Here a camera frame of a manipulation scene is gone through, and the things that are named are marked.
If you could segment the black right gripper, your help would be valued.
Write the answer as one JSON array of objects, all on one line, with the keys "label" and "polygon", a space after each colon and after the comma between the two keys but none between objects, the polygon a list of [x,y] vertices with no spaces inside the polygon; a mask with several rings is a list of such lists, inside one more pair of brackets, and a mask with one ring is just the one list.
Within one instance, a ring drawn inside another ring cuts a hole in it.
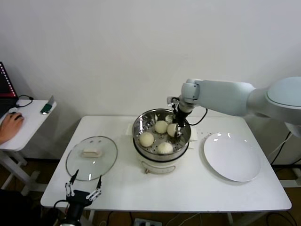
[{"label": "black right gripper", "polygon": [[184,127],[184,123],[186,120],[186,113],[182,111],[173,110],[174,116],[172,118],[172,123],[177,124],[175,127],[175,137],[179,138],[182,136],[182,127]]}]

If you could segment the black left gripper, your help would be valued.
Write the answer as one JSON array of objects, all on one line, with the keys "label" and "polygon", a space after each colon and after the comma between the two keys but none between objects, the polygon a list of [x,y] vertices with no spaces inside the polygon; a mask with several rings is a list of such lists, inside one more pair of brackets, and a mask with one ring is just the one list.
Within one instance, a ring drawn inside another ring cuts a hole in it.
[{"label": "black left gripper", "polygon": [[69,203],[66,218],[79,220],[85,207],[91,205],[101,195],[102,175],[100,175],[96,189],[92,193],[73,190],[73,183],[76,180],[79,170],[76,170],[68,183],[65,184],[66,200]]}]

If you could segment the bare person hand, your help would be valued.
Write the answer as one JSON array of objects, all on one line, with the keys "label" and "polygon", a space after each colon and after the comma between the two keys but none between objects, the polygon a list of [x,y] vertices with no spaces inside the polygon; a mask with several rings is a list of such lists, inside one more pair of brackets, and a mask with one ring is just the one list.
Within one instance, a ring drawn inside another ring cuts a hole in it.
[{"label": "bare person hand", "polygon": [[21,113],[7,114],[0,125],[0,144],[11,140],[21,129],[23,121]]}]

